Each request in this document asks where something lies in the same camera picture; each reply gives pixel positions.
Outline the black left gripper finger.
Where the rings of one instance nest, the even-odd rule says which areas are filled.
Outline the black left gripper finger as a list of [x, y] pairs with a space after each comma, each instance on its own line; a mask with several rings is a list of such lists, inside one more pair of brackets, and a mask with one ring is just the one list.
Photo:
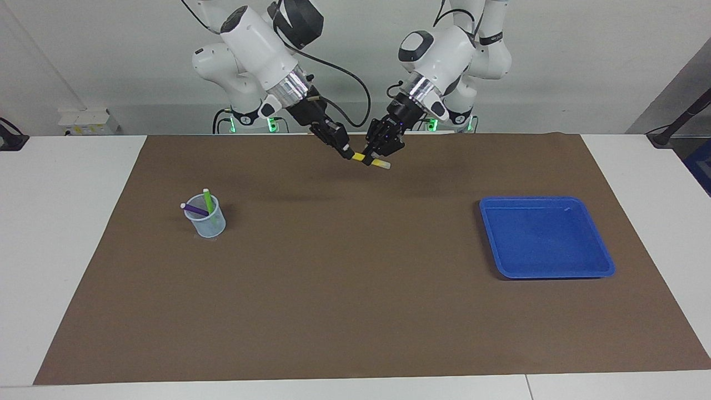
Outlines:
[[379, 157], [388, 157], [394, 152], [404, 148], [403, 134], [401, 132], [386, 132], [379, 138]]
[[388, 156], [388, 118], [372, 119], [366, 134], [365, 156]]

